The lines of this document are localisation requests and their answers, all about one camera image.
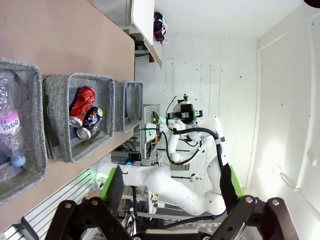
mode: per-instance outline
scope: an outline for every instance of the water bottle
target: water bottle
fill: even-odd
[[[10,157],[14,167],[19,168],[26,163],[20,120],[7,78],[0,78],[0,149]]]

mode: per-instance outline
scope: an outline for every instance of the gray fabric bin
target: gray fabric bin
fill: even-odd
[[[13,105],[17,109],[26,159],[13,167],[0,150],[0,204],[42,180],[47,173],[42,76],[37,66],[0,58],[0,78],[11,83]]]
[[[80,87],[95,91],[94,107],[103,111],[97,130],[88,140],[80,139],[70,126],[69,110]],[[44,78],[44,113],[47,149],[53,159],[77,163],[114,134],[115,80],[109,76],[88,73],[51,75]]]
[[[143,84],[115,81],[115,132],[129,132],[139,125],[143,115]]]

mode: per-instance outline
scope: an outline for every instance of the brown table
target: brown table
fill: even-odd
[[[134,55],[134,41],[85,0],[0,1],[0,57],[35,64],[43,76],[82,72],[133,81]],[[78,164],[49,159],[41,182],[0,205],[0,232],[132,135],[116,132]]]

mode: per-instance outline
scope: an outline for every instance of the screw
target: screw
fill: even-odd
[[[91,201],[91,204],[94,205],[94,206],[95,206],[95,205],[98,205],[98,201],[97,201],[97,200],[92,200],[92,201]]]
[[[272,200],[272,204],[275,206],[279,205],[279,201],[277,199]]]
[[[66,204],[65,204],[65,207],[66,207],[67,209],[70,209],[70,208],[72,207],[72,204],[71,204],[71,203],[66,203]]]
[[[248,196],[248,197],[245,198],[245,201],[246,201],[248,204],[250,204],[250,203],[253,202],[253,199]]]

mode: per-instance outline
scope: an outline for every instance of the black soda can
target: black soda can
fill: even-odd
[[[93,106],[88,111],[87,117],[84,120],[82,127],[76,130],[76,134],[81,139],[90,139],[93,132],[97,129],[104,113],[96,106]]]

